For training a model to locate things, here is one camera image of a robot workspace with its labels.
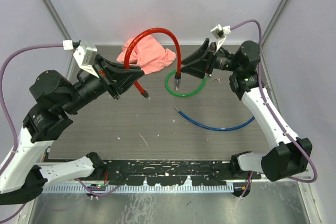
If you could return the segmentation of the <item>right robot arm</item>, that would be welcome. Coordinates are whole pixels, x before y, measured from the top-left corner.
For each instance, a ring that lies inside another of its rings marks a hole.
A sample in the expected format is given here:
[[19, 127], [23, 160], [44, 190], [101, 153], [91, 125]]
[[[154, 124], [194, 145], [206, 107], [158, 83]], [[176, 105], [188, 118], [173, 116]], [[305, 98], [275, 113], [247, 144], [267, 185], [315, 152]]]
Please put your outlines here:
[[181, 72], [200, 79], [215, 69], [232, 73], [230, 88], [253, 114], [270, 151], [267, 154], [247, 151], [233, 155], [230, 172], [237, 179], [248, 172], [257, 172], [275, 182], [306, 171], [312, 143], [308, 138], [300, 138], [275, 108], [263, 83], [259, 82], [259, 63], [259, 45], [251, 40], [243, 42], [232, 54], [206, 39], [199, 49], [182, 60]]

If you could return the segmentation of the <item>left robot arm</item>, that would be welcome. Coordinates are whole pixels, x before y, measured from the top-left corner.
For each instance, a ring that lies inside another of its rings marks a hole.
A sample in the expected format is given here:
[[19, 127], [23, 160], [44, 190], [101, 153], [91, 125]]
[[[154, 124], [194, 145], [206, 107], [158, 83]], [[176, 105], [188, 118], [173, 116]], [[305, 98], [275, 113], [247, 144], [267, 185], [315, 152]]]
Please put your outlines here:
[[100, 55], [96, 56], [93, 68], [97, 73], [84, 77], [80, 70], [76, 83], [71, 83], [56, 70], [46, 70], [29, 88], [36, 104], [25, 116], [14, 157], [1, 174], [1, 205], [25, 204], [48, 187], [68, 180], [99, 180], [104, 176], [106, 165], [96, 152], [61, 165], [43, 168], [36, 164], [46, 148], [73, 123], [70, 115], [76, 115], [106, 92], [119, 99], [144, 76], [139, 66], [126, 69]]

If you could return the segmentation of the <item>red cable lock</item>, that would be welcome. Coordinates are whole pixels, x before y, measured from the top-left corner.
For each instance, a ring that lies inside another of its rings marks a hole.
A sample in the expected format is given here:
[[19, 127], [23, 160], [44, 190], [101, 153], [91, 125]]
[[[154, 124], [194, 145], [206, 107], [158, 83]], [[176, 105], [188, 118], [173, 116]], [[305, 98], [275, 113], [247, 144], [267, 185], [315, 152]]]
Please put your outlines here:
[[182, 65], [182, 55], [181, 55], [181, 48], [180, 44], [178, 42], [178, 39], [175, 37], [175, 35], [169, 31], [166, 28], [161, 28], [161, 27], [154, 27], [154, 28], [149, 28], [140, 34], [138, 34], [130, 43], [128, 49], [126, 50], [125, 53], [125, 58], [124, 58], [124, 68], [125, 69], [130, 69], [130, 56], [135, 48], [135, 46], [140, 42], [143, 38], [145, 38], [148, 35], [151, 34], [156, 34], [156, 33], [162, 33], [165, 35], [168, 35], [174, 42], [175, 49], [176, 49], [176, 56], [177, 56], [177, 67], [176, 67], [176, 73], [174, 77], [174, 84], [176, 87], [179, 87], [181, 83], [181, 65]]

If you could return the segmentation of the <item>green cable lock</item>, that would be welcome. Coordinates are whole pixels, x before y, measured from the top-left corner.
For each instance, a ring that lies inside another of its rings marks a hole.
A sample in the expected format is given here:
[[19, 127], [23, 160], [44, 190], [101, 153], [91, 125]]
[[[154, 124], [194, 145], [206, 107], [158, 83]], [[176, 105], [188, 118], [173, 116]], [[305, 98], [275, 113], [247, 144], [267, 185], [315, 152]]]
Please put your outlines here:
[[166, 76], [166, 78], [165, 78], [165, 88], [168, 91], [168, 93], [170, 93], [171, 95], [174, 95], [176, 97], [182, 97], [182, 98], [191, 97], [191, 96], [197, 94], [203, 88], [203, 86], [206, 83], [206, 78], [204, 78], [203, 81], [201, 82], [201, 84], [194, 91], [191, 91], [191, 92], [186, 93], [186, 94], [177, 93], [169, 87], [169, 79], [175, 73], [176, 73], [176, 70], [173, 70]]

